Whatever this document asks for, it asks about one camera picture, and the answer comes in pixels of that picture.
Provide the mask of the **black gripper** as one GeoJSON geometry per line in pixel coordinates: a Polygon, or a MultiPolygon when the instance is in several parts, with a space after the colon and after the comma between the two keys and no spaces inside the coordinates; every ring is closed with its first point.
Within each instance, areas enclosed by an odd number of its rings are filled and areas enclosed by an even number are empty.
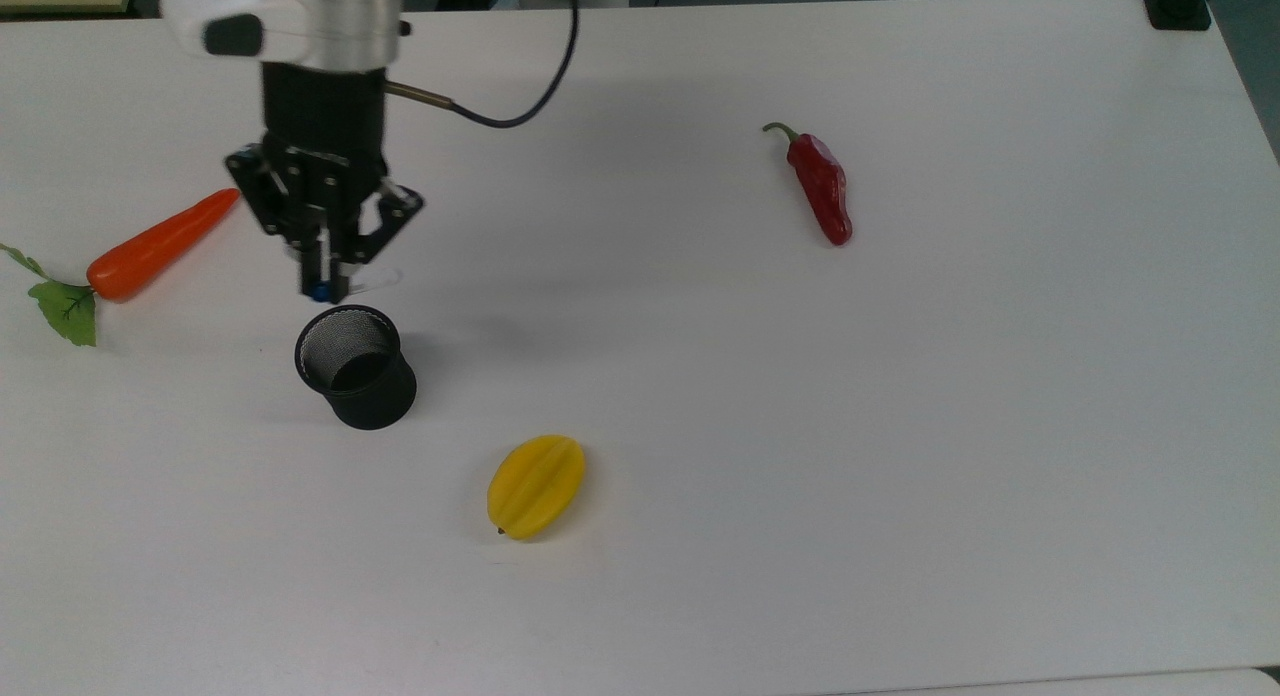
{"type": "Polygon", "coordinates": [[[343,303],[351,267],[424,207],[384,157],[387,72],[261,64],[260,75],[262,136],[225,157],[228,171],[262,232],[298,255],[301,294],[343,303]]]}

